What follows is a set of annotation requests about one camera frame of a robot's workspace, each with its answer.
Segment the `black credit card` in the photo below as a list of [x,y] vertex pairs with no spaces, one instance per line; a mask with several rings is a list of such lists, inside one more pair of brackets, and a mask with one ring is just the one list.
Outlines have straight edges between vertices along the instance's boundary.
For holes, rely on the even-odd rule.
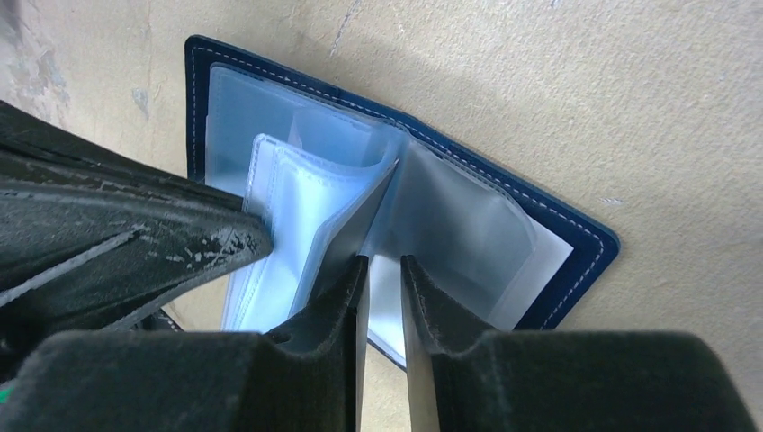
[[326,291],[362,249],[398,164],[399,161],[395,160],[379,179],[370,183],[350,209],[342,215],[339,220],[341,224],[331,236],[322,257],[309,302],[314,301]]

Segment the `blue leather card holder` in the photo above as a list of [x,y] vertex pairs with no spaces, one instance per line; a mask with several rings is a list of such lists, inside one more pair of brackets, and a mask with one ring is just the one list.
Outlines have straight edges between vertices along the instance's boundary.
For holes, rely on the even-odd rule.
[[367,337],[399,366],[403,256],[513,330],[556,327],[619,252],[608,227],[407,113],[207,37],[184,51],[188,175],[242,198],[274,239],[230,277],[224,330],[266,332],[302,310],[342,215],[395,160],[357,255]]

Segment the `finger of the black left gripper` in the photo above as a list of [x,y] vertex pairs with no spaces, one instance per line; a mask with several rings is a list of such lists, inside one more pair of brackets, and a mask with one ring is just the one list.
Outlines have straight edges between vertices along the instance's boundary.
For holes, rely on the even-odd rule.
[[70,329],[128,329],[265,257],[241,200],[1,105],[1,355]]

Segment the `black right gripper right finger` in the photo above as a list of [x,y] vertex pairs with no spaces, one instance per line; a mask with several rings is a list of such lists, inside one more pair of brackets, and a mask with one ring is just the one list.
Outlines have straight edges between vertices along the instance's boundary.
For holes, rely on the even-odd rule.
[[664,331],[501,331],[400,260],[416,431],[752,431],[699,337]]

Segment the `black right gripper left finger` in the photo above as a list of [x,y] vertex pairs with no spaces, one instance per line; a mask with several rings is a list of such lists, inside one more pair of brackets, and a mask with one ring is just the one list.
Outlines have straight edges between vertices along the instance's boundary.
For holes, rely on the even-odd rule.
[[71,331],[23,363],[4,431],[355,431],[368,260],[264,333]]

